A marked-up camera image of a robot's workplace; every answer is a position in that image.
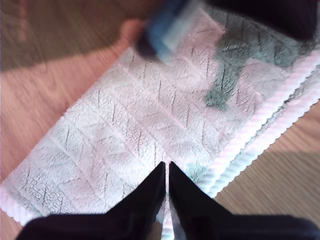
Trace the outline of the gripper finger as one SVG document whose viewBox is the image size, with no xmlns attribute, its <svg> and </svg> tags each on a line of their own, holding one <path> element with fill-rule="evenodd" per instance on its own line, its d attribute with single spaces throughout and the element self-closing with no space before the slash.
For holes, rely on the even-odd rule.
<svg viewBox="0 0 320 240">
<path fill-rule="evenodd" d="M 219 239 L 219 221 L 231 212 L 205 194 L 174 162 L 169 164 L 169 196 L 188 240 Z"/>
<path fill-rule="evenodd" d="M 146 240 L 166 195 L 166 168 L 160 162 L 127 197 L 106 213 L 107 240 Z"/>
</svg>

